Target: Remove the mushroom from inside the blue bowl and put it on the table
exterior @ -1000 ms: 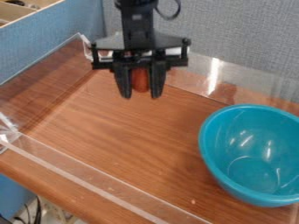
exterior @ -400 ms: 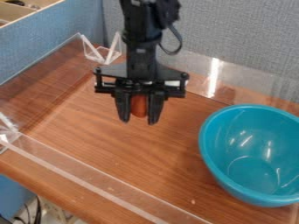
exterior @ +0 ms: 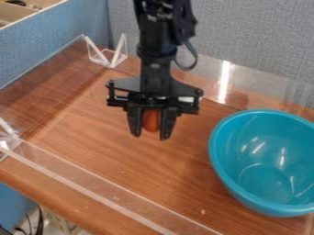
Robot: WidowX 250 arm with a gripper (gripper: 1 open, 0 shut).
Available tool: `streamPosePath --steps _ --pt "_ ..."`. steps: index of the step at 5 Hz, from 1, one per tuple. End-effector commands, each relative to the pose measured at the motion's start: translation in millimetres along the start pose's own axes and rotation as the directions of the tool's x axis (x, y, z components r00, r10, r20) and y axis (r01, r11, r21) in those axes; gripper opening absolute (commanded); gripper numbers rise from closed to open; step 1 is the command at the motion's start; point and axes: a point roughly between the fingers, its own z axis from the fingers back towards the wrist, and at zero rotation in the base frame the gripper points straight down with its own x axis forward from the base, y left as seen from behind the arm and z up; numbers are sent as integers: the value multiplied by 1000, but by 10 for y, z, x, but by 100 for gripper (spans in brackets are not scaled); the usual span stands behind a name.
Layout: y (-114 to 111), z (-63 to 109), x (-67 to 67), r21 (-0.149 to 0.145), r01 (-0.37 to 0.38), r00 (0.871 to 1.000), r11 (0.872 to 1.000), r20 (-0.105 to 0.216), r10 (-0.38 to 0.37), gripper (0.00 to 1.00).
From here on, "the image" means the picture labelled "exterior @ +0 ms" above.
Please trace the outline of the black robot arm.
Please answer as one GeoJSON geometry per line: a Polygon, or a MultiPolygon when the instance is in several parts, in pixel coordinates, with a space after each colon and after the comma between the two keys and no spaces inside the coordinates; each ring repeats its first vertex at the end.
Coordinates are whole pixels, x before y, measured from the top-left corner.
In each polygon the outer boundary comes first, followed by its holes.
{"type": "Polygon", "coordinates": [[[178,63],[181,45],[191,48],[189,39],[195,36],[198,20],[190,0],[132,0],[140,41],[138,56],[142,60],[140,75],[111,79],[107,105],[127,112],[127,123],[134,136],[148,129],[159,138],[171,137],[177,118],[197,114],[203,90],[179,82],[171,75],[178,63]]]}

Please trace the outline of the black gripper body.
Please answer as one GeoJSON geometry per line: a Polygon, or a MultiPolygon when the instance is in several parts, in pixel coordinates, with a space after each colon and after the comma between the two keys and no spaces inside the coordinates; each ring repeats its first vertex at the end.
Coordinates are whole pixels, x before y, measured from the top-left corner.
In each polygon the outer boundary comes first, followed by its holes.
{"type": "Polygon", "coordinates": [[[170,107],[178,116],[198,114],[203,90],[173,77],[174,60],[173,56],[143,56],[139,76],[111,79],[106,83],[107,105],[122,107],[128,113],[131,109],[139,109],[143,114],[170,107]]]}

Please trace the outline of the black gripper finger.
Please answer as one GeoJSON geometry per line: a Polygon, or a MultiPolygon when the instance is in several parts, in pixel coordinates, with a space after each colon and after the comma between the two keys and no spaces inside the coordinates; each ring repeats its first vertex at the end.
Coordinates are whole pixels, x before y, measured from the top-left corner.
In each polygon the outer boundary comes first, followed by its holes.
{"type": "Polygon", "coordinates": [[[159,139],[167,140],[171,137],[173,129],[178,118],[178,108],[168,106],[160,113],[159,139]]]}
{"type": "Polygon", "coordinates": [[[143,109],[139,106],[127,107],[127,123],[135,137],[142,135],[143,109]]]}

